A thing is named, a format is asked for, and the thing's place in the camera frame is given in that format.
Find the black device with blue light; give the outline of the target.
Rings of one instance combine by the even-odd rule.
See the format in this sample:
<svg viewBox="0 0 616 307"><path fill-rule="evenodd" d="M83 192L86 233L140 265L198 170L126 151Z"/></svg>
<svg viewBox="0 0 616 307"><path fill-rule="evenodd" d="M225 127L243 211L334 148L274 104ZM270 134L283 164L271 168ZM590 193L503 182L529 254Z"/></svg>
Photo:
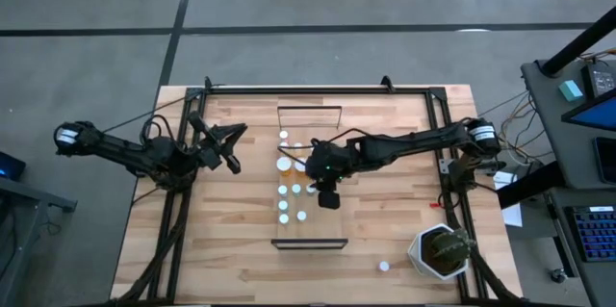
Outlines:
<svg viewBox="0 0 616 307"><path fill-rule="evenodd" d="M0 178L19 181L25 167L25 162L0 151Z"/></svg>

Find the wooden shelf with black frame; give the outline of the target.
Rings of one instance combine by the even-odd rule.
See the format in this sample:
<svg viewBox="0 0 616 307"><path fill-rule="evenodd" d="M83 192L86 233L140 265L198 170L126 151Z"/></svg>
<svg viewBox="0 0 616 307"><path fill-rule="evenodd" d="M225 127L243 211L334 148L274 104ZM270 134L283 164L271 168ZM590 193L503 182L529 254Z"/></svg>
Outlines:
<svg viewBox="0 0 616 307"><path fill-rule="evenodd" d="M287 225L277 224L277 233L271 240L271 244L279 250L299 250L299 249L342 249L347 245L347 238L343 236L342 211L321 208L318 204L318 191L314 195L309 195L306 191L307 185L312 185L313 181L306 175L300 175L295 171L295 161L299 157L306 160L312 153L311 139L328 140L335 137L339 132L342 108L340 106L323 105L291 105L279 106L276 109L279 125L279 132L286 130L289 136L286 140L288 148L278 151L280 157L288 157L293 161L293 171L288 176L281 176L278 172L278 183L288 188L288 196L280 197L278 202L287 200L289 210L282 213L278 209L279 216L287 214L290 221ZM301 153L297 150L294 143L300 142L303 146ZM295 196L292 192L292 185L299 184L302 187L301 194ZM307 214L307 219L300 222L296 218L299 211Z"/></svg>

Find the black device box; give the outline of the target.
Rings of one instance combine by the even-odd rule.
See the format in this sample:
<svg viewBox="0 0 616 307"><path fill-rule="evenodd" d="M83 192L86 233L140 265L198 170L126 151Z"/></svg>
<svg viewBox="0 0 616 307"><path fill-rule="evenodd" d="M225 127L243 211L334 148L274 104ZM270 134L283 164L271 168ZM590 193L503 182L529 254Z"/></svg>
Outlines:
<svg viewBox="0 0 616 307"><path fill-rule="evenodd" d="M586 97L593 99L616 88L616 68L605 63L586 64L581 79Z"/></svg>

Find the small teal box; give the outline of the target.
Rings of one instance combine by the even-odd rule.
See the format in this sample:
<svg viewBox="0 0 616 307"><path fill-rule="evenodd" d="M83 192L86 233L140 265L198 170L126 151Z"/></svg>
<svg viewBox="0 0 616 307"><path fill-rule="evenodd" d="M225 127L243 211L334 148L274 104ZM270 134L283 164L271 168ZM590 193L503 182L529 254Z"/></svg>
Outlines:
<svg viewBox="0 0 616 307"><path fill-rule="evenodd" d="M573 80L564 81L559 85L558 89L568 102L574 102L583 97L581 89Z"/></svg>

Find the white paper sheet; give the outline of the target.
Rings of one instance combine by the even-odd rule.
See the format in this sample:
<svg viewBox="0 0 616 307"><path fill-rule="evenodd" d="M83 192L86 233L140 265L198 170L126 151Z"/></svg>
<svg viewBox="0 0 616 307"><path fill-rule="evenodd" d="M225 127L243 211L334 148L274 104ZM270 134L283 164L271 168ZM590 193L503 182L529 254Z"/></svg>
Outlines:
<svg viewBox="0 0 616 307"><path fill-rule="evenodd" d="M516 182L517 180L518 176L515 173L510 172L498 171L493 176L493 182L496 190L504 188L512 184L513 182ZM513 206L502 209L501 214L503 217L503 221L506 225L520 228L523 227L522 211L520 204L515 204Z"/></svg>

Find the black tablet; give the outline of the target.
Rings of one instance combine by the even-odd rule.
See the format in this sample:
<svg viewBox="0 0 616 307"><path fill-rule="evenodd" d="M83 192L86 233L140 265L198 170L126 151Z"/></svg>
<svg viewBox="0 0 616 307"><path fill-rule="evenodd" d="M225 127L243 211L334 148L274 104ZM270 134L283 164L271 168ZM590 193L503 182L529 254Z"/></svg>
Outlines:
<svg viewBox="0 0 616 307"><path fill-rule="evenodd" d="M606 184L616 185L616 139L597 137L593 146L600 179Z"/></svg>

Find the potted cactus in white pot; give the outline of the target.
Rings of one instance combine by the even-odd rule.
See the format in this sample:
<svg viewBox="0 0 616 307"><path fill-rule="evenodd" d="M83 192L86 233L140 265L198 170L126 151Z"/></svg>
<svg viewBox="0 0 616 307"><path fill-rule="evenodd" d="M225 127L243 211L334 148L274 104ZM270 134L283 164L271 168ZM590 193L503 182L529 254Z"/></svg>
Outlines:
<svg viewBox="0 0 616 307"><path fill-rule="evenodd" d="M476 241L466 230L440 223L419 233L407 256L419 274L448 280L466 271L475 247Z"/></svg>

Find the grey side desk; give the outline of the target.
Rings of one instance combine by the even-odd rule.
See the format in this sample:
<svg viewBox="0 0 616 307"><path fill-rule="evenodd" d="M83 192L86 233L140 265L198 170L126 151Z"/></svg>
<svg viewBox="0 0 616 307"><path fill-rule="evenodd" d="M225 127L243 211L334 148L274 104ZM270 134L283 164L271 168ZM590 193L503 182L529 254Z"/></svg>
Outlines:
<svg viewBox="0 0 616 307"><path fill-rule="evenodd" d="M551 144L554 162L558 162L565 179L563 187L544 192L562 247L562 264L581 279L593 307L616 307L616 262L584 262L564 212L569 206L616 206L616 185L600 180L592 146L592 139L616 139L616 133L561 121L562 115L583 103L568 102L558 89L565 80L581 80L578 66L565 67L558 79L544 76L535 63L523 64L521 70Z"/></svg>

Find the dark grey desk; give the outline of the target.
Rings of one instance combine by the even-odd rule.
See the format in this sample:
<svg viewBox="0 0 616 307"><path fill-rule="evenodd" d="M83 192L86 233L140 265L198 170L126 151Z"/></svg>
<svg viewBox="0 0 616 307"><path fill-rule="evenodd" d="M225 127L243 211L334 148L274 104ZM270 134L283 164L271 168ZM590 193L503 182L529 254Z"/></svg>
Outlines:
<svg viewBox="0 0 616 307"><path fill-rule="evenodd" d="M13 307L48 209L75 211L77 202L20 181L0 178L0 307Z"/></svg>

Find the keyboard with backlit keys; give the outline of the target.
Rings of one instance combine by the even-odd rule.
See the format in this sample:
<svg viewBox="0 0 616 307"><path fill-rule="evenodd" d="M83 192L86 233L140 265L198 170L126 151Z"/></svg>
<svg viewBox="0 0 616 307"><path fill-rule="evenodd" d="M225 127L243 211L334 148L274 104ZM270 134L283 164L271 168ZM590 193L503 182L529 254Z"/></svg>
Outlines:
<svg viewBox="0 0 616 307"><path fill-rule="evenodd" d="M564 208L584 262L616 262L616 206Z"/></svg>

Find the black round pole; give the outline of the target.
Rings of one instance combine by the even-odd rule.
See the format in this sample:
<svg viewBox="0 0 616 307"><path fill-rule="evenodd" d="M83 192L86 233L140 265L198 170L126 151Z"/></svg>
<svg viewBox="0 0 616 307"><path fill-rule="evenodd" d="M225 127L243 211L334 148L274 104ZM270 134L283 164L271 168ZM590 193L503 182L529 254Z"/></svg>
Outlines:
<svg viewBox="0 0 616 307"><path fill-rule="evenodd" d="M541 73L558 78L561 69L616 29L616 6L584 30L574 40L544 63L538 63Z"/></svg>

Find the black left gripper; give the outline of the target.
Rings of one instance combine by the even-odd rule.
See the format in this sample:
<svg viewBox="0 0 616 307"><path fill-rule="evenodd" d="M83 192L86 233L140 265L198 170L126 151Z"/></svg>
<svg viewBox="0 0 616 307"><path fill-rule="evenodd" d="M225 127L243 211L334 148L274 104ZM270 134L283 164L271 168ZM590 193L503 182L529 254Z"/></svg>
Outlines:
<svg viewBox="0 0 616 307"><path fill-rule="evenodd" d="M222 141L223 151L232 154L236 143L247 130L245 123L209 127L199 112L189 113L188 122L197 136L197 142L190 147L188 154L199 167L220 166Z"/></svg>

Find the black diagonal beam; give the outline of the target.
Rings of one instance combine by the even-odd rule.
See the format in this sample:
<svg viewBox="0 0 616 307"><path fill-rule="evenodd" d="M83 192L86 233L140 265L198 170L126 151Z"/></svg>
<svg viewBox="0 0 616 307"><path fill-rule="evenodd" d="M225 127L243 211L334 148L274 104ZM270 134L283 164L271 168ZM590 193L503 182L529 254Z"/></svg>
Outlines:
<svg viewBox="0 0 616 307"><path fill-rule="evenodd" d="M563 187L564 185L565 179L558 162L552 162L516 182L499 188L497 195L500 207L506 209L551 188Z"/></svg>

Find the black aluminium table frame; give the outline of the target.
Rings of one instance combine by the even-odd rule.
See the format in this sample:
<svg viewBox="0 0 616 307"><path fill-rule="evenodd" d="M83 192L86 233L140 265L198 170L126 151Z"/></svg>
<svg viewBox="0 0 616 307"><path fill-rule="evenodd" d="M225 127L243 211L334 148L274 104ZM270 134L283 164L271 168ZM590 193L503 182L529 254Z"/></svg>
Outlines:
<svg viewBox="0 0 616 307"><path fill-rule="evenodd" d="M406 157L339 188L342 249L279 250L279 106L340 106L343 141L359 130L391 136L422 131L476 113L467 85L219 86L203 101L209 124L243 122L235 152L242 171L202 170L193 187L180 264L165 263L153 294L167 303L424 304L476 295L471 272L443 281L419 274L407 250L423 230L443 223L430 208L440 193L436 153ZM378 265L386 261L388 271Z"/></svg>

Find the blue lit screen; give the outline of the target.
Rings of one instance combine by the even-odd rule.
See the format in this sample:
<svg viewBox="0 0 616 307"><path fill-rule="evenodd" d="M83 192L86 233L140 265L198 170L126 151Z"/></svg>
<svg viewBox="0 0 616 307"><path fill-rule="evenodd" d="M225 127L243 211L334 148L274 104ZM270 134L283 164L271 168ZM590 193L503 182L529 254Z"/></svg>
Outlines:
<svg viewBox="0 0 616 307"><path fill-rule="evenodd" d="M561 121L616 132L616 88L565 113Z"/></svg>

